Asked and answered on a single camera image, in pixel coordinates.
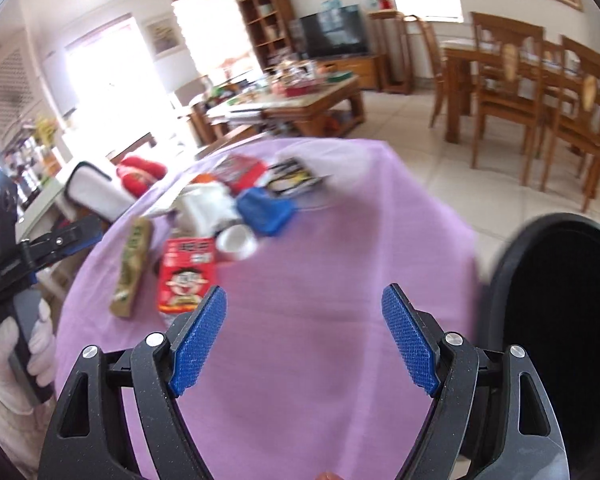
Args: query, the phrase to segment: tv stand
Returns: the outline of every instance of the tv stand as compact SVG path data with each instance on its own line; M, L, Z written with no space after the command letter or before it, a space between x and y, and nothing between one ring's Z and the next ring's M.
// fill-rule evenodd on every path
M378 67L379 56L333 56L314 59L318 66L325 67L330 72L351 71L357 75L360 88L381 91Z

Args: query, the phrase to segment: wooden cabinet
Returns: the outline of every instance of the wooden cabinet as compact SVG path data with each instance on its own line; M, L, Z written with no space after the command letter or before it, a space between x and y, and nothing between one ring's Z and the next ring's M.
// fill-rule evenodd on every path
M291 0L241 0L240 10L262 68L283 48L294 50L289 22L296 18Z
M378 77L378 56L340 57L336 59L317 59L319 66L327 67L332 72L350 70L360 78L360 88L380 90Z

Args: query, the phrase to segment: lattice panel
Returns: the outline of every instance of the lattice panel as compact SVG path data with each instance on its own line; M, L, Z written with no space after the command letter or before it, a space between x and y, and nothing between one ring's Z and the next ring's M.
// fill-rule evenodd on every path
M0 63L0 136L35 101L22 50L16 48Z

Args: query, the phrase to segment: metal screw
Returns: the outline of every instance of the metal screw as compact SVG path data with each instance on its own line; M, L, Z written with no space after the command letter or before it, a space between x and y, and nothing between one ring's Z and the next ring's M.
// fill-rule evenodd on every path
M462 336L454 332L450 332L445 335L445 341L453 346L460 346L462 344Z
M146 337L146 339L144 340L144 342L147 343L149 346L158 346L163 341L164 341L164 335L161 334L160 332L154 332L152 334L149 334Z
M91 359L97 353L98 353L98 347L97 346L95 346L95 345L87 346L87 348L85 348L82 351L82 357L84 357L85 359Z
M522 348L522 346L518 346L518 345L513 345L511 347L511 355L515 356L515 357L519 357L519 358L523 358L525 356L525 349Z

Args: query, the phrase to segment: white cup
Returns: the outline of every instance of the white cup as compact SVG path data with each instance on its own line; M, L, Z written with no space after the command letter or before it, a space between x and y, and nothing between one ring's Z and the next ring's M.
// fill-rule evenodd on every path
M258 248L256 235L244 224L233 225L216 238L216 250L223 260L245 260Z

